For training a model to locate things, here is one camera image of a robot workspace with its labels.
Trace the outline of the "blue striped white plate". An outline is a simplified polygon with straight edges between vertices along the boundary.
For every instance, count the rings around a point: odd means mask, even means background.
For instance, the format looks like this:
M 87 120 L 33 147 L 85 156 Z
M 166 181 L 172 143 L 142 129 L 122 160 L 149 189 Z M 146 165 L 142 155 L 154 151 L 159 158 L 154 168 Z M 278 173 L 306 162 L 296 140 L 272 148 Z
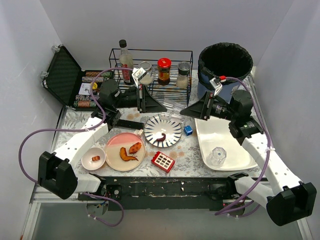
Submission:
M 175 145 L 182 136 L 182 126 L 179 122 L 161 120 L 160 115 L 149 118 L 144 124 L 143 129 L 145 139 L 153 146 L 158 148 L 169 148 Z M 156 139 L 166 134 L 166 139 L 157 142 Z

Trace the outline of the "round glass jar with powder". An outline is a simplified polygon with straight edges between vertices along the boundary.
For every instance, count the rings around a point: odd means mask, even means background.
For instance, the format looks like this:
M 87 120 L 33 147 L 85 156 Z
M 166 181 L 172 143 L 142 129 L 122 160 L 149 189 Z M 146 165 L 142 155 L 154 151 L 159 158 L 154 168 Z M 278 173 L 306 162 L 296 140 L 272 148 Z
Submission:
M 142 61 L 139 63 L 138 68 L 143 68 L 146 75 L 140 80 L 143 85 L 152 84 L 155 80 L 155 69 L 149 61 Z

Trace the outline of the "dark sauce glass bottle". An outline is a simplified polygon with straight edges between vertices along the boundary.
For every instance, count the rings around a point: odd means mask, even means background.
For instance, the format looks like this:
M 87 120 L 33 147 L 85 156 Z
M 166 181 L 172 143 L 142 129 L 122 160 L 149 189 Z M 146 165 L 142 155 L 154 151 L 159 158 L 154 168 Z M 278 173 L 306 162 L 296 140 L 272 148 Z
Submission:
M 128 51 L 127 41 L 125 39 L 119 40 L 119 46 L 120 46 L 119 62 L 122 68 L 126 68 L 121 70 L 123 81 L 126 85 L 130 86 L 134 84 L 132 71 L 128 70 L 128 69 L 134 68 L 133 57 Z

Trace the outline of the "clear plastic cup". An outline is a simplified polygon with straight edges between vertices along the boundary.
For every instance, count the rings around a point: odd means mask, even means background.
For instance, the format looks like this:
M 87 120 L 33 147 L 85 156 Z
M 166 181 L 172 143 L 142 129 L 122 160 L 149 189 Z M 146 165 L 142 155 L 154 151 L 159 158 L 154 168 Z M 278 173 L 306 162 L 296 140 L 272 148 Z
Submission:
M 161 120 L 177 123 L 182 123 L 185 121 L 185 117 L 180 114 L 180 112 L 187 107 L 185 104 L 165 98 L 162 105 L 167 109 L 167 111 L 160 113 L 159 118 Z
M 222 147 L 215 147 L 206 157 L 206 162 L 211 168 L 221 168 L 227 158 L 227 152 Z

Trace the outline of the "glass salt grinder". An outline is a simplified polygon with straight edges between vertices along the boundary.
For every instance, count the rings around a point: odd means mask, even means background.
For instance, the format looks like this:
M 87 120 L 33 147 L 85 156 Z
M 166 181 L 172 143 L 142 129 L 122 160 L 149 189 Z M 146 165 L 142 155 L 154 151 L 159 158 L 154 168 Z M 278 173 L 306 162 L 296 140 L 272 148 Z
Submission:
M 191 65 L 189 62 L 182 61 L 178 63 L 177 67 L 178 75 L 176 79 L 176 86 L 180 89 L 186 89 L 189 84 Z

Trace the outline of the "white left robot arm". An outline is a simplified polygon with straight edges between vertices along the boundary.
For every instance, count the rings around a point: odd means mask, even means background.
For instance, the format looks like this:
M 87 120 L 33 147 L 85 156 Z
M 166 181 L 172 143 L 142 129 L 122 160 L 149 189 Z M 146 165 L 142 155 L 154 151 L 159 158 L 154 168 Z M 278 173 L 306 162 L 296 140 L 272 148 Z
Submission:
M 136 108 L 140 113 L 167 111 L 145 85 L 131 86 L 122 92 L 114 79 L 103 82 L 96 109 L 80 131 L 52 153 L 45 151 L 39 157 L 38 184 L 63 200 L 73 193 L 97 192 L 101 179 L 92 174 L 76 176 L 74 168 L 94 143 L 112 128 L 143 128 L 140 122 L 121 119 L 121 108 Z

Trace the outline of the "red lid chili sauce jar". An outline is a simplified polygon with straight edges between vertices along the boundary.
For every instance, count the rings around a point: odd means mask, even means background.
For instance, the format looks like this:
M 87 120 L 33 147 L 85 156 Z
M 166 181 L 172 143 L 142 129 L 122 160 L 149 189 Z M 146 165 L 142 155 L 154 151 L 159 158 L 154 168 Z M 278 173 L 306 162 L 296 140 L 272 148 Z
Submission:
M 169 58 L 163 57 L 157 61 L 158 83 L 166 86 L 170 83 L 170 70 L 172 62 Z

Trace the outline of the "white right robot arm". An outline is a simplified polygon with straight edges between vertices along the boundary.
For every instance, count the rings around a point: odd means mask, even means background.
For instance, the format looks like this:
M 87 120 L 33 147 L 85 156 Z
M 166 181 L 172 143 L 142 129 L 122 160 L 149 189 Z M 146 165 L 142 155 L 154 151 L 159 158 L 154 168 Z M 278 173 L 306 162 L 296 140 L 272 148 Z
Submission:
M 315 186 L 304 183 L 281 160 L 271 147 L 267 131 L 251 116 L 253 107 L 252 96 L 245 90 L 236 90 L 229 103 L 207 92 L 180 114 L 200 120 L 210 117 L 227 120 L 231 135 L 254 159 L 270 185 L 261 184 L 261 176 L 253 180 L 246 173 L 235 173 L 227 178 L 230 194 L 238 194 L 241 200 L 250 198 L 264 207 L 277 226 L 309 217 L 317 195 Z

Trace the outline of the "pink white plate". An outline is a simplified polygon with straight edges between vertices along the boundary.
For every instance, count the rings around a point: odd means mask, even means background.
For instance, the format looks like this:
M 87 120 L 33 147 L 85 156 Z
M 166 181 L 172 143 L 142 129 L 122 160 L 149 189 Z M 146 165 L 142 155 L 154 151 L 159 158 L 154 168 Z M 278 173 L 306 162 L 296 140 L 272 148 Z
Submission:
M 106 144 L 106 163 L 114 170 L 126 172 L 137 168 L 145 158 L 143 140 L 134 133 L 123 132 L 113 136 Z

